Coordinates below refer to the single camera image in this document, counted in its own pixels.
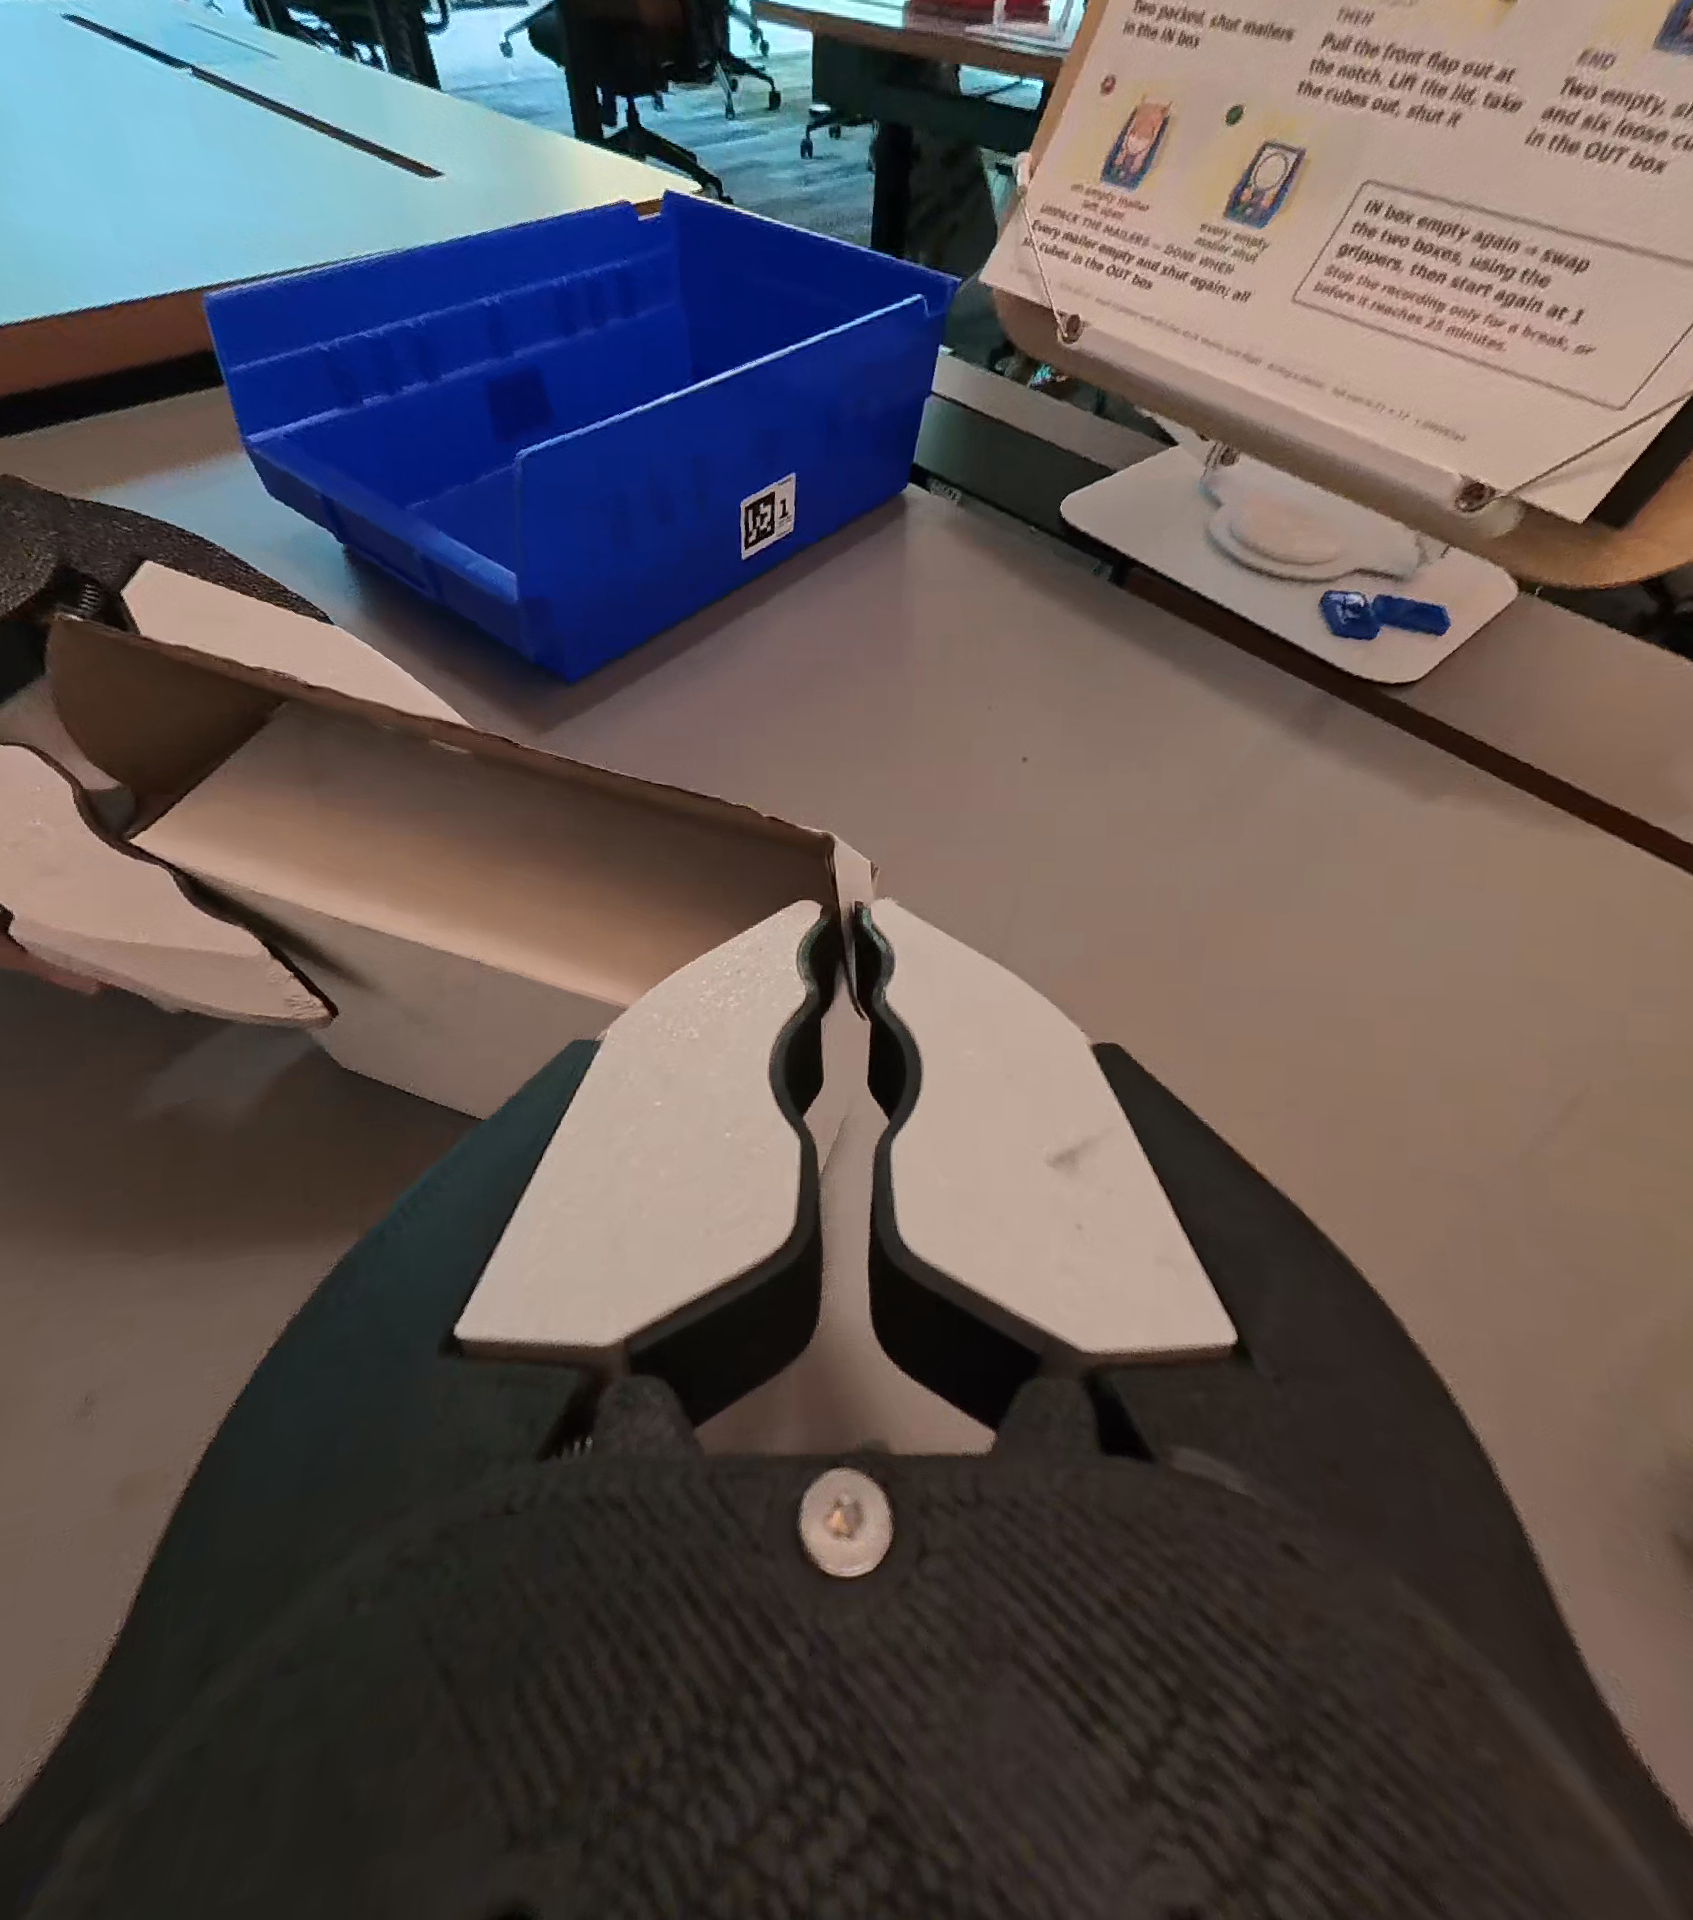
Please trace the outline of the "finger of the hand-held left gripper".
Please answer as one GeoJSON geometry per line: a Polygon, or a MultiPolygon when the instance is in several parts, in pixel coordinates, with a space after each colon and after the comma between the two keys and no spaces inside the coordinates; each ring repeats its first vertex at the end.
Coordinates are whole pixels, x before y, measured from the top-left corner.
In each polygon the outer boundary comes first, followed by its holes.
{"type": "Polygon", "coordinates": [[[332,1006],[260,936],[104,833],[48,755],[0,745],[0,911],[31,962],[165,1011],[322,1028],[332,1006]]]}
{"type": "Polygon", "coordinates": [[[260,601],[161,563],[142,563],[122,590],[140,637],[225,664],[258,669],[289,688],[332,691],[428,721],[463,714],[393,657],[327,620],[260,601]]]}

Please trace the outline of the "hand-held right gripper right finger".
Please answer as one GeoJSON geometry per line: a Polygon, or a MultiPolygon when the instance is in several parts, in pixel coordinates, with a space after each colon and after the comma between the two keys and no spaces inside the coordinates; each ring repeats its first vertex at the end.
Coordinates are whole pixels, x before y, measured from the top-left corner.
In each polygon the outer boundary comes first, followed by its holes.
{"type": "Polygon", "coordinates": [[[1039,1378],[1233,1356],[1234,1318],[1085,1031],[895,901],[854,982],[883,1129],[868,1196],[881,1351],[999,1426],[1039,1378]]]}

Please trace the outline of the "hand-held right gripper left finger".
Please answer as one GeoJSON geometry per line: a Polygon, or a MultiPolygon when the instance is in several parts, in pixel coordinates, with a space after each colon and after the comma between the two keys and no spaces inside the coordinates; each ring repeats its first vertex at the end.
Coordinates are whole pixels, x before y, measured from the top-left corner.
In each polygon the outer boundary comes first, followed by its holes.
{"type": "Polygon", "coordinates": [[[809,1348],[824,1175],[851,1114],[838,911],[793,901],[594,1044],[461,1310],[463,1356],[661,1380],[728,1414],[809,1348]]]}

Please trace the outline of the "white cardboard mailer box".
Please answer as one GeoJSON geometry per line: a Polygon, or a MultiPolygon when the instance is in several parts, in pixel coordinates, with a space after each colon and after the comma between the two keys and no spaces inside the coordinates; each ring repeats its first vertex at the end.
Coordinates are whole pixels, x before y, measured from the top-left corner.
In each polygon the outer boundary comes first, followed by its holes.
{"type": "Polygon", "coordinates": [[[153,794],[131,846],[332,1006],[342,1067],[488,1117],[560,1048],[793,901],[851,910],[844,840],[63,617],[72,739],[153,794]]]}

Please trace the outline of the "blue plastic bin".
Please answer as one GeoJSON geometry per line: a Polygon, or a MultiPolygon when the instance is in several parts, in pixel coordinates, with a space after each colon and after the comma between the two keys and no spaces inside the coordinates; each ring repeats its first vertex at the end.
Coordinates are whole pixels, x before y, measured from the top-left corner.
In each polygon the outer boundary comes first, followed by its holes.
{"type": "Polygon", "coordinates": [[[956,279],[712,198],[211,293],[264,490],[579,684],[907,490],[956,279]]]}

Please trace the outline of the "grey desk with wooden edge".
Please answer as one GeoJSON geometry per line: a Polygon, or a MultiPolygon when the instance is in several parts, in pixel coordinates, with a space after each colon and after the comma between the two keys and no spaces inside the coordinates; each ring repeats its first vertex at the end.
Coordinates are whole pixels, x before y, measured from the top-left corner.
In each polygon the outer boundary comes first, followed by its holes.
{"type": "Polygon", "coordinates": [[[0,400],[208,351],[226,284],[668,192],[237,4],[0,4],[0,400]]]}

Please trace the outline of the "white stand base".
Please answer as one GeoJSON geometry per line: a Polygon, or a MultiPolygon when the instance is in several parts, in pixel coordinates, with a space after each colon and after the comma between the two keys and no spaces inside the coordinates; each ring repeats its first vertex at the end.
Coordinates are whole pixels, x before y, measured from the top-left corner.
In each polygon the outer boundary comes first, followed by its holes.
{"type": "Polygon", "coordinates": [[[1071,494],[1060,513],[1138,568],[1388,688],[1419,684],[1519,594],[1503,568],[1233,448],[1157,452],[1071,494]],[[1326,589],[1436,601],[1454,627],[1442,637],[1381,630],[1341,641],[1317,613],[1326,589]]]}

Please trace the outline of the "black office chair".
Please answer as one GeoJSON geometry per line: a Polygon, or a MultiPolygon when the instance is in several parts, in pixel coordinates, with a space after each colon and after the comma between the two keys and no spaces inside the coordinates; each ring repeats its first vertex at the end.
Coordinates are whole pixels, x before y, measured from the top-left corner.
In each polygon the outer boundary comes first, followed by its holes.
{"type": "Polygon", "coordinates": [[[755,79],[766,109],[783,109],[768,71],[732,51],[730,13],[723,2],[551,2],[529,37],[565,74],[576,141],[665,168],[723,201],[721,178],[648,127],[642,107],[663,109],[674,92],[715,88],[734,119],[738,82],[755,79]]]}

